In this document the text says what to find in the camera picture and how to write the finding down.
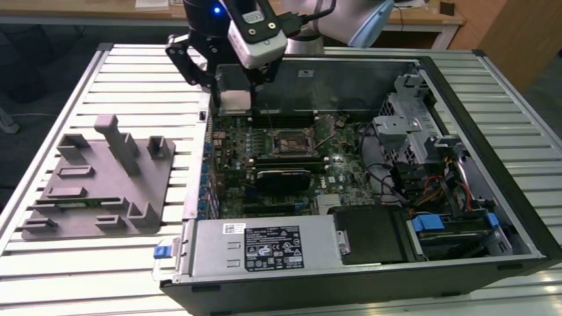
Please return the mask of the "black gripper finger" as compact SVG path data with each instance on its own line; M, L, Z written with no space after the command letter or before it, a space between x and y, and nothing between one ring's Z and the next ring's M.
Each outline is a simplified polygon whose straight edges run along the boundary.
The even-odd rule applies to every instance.
M275 80L282 65L282 57L262 67L250 70L250 96L255 99L264 84Z
M191 86L199 86L203 92L212 92L216 88L215 75L194 62L188 49L191 47L190 35L172 34L166 44L166 54L175 65L183 79Z

